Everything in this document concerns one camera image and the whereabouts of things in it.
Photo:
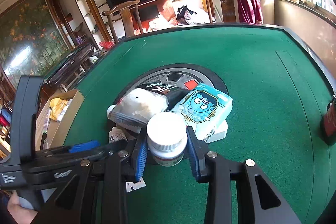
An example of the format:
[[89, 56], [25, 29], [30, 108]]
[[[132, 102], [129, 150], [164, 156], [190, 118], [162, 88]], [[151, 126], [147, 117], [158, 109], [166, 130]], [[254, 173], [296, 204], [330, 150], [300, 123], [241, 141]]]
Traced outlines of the person's left hand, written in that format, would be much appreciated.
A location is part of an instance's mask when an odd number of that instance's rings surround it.
[[18, 224], [30, 224], [37, 215], [37, 211], [21, 207], [16, 191], [13, 191], [7, 204], [7, 209]]

